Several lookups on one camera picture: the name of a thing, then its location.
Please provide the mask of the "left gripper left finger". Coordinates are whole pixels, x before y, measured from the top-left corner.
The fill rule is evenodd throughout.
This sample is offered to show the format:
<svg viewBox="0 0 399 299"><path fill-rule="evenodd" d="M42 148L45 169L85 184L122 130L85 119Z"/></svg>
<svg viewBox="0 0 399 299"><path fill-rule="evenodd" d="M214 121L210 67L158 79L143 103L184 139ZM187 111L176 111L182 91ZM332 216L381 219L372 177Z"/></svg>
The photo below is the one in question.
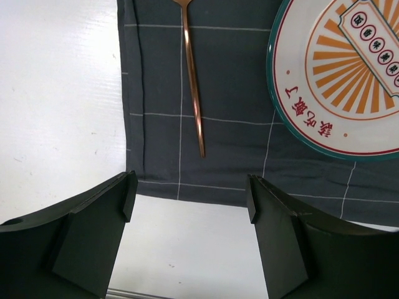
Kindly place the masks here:
<svg viewBox="0 0 399 299"><path fill-rule="evenodd" d="M122 172L1 224L2 298L104 298L138 180Z"/></svg>

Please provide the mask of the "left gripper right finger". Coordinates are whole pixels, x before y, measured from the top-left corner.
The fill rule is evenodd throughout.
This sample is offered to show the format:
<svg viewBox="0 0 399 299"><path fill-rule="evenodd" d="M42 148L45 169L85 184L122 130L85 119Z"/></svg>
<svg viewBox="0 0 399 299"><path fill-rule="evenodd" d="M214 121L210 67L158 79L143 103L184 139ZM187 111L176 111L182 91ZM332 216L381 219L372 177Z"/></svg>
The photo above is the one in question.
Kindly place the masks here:
<svg viewBox="0 0 399 299"><path fill-rule="evenodd" d="M331 216L262 177L246 200L269 298L397 298L398 233Z"/></svg>

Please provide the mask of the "dark grey checked cloth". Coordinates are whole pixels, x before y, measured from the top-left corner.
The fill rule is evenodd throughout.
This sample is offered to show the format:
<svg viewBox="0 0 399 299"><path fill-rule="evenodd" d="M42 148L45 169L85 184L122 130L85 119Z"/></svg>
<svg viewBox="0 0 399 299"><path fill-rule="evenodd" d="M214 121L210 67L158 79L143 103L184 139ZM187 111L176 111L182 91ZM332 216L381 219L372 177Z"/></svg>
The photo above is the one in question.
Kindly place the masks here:
<svg viewBox="0 0 399 299"><path fill-rule="evenodd" d="M246 179L348 221L398 225L398 160L350 162L299 141L269 96L266 52L279 1L188 8L206 156L200 156L181 8L117 3L127 169L146 196L246 205Z"/></svg>

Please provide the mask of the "orange patterned plate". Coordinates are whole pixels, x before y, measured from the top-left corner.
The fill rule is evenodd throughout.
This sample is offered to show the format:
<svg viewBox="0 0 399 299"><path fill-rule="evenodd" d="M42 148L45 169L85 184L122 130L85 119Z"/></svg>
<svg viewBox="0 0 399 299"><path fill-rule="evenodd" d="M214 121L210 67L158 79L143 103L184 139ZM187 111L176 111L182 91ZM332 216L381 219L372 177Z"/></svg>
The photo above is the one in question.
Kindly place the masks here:
<svg viewBox="0 0 399 299"><path fill-rule="evenodd" d="M313 150L398 157L397 1L283 1L266 75L284 124Z"/></svg>

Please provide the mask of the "copper fork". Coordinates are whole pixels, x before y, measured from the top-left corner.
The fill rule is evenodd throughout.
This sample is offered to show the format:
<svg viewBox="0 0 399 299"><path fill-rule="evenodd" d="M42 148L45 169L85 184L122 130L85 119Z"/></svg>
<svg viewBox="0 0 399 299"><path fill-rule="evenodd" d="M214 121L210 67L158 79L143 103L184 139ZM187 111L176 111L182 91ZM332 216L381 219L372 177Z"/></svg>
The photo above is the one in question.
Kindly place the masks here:
<svg viewBox="0 0 399 299"><path fill-rule="evenodd" d="M193 114L196 125L196 132L198 137L199 152L202 158L205 158L205 143L204 143L204 133L201 119L201 107L200 107L200 95L198 90L198 82L196 76L195 60L193 57L193 51L191 47L191 34L190 25L188 17L188 6L190 5L190 0L174 0L175 3L181 7L181 17L183 24L183 34L185 42L185 52L186 52L186 63L188 69L188 78L190 83L190 92L193 102Z"/></svg>

